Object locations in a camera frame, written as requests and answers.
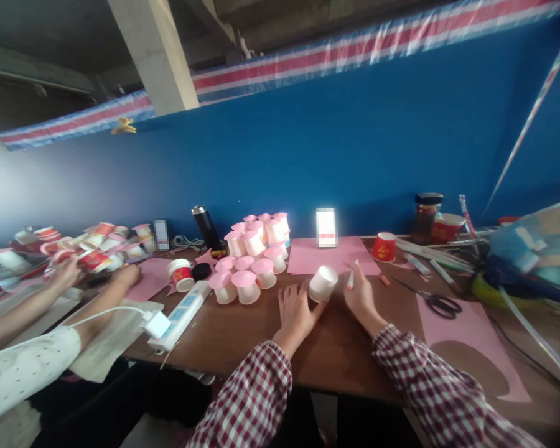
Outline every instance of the power strip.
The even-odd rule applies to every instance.
[[[211,291],[212,288],[206,280],[199,280],[195,283],[195,286],[168,316],[170,327],[160,338],[150,338],[147,344],[156,350],[171,351]]]

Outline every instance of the polka dot sleeve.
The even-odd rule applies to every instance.
[[[0,351],[0,415],[56,380],[80,351],[79,333],[66,327]]]

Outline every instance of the black thermos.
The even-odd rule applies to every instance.
[[[213,222],[207,208],[203,205],[196,205],[191,208],[191,212],[193,213],[197,227],[199,227],[199,231],[203,236],[205,245],[214,251],[221,250],[222,246],[220,245],[218,232],[216,232],[216,229],[213,226]]]

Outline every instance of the scissors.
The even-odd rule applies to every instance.
[[[401,282],[394,276],[392,278],[404,287],[407,287],[411,291],[416,292],[421,297],[423,297],[429,309],[444,319],[454,320],[456,319],[456,315],[462,312],[461,306],[448,297],[440,296],[439,294],[428,294],[423,291],[418,291],[417,289],[407,285],[406,283]]]

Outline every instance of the blue wall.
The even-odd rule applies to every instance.
[[[416,192],[467,194],[479,220],[560,48],[560,17],[353,72],[0,157],[0,243],[22,225],[76,235],[99,220],[168,219],[197,236],[204,203],[220,236],[249,213],[315,207],[343,235],[406,231]],[[488,218],[560,200],[560,74]]]

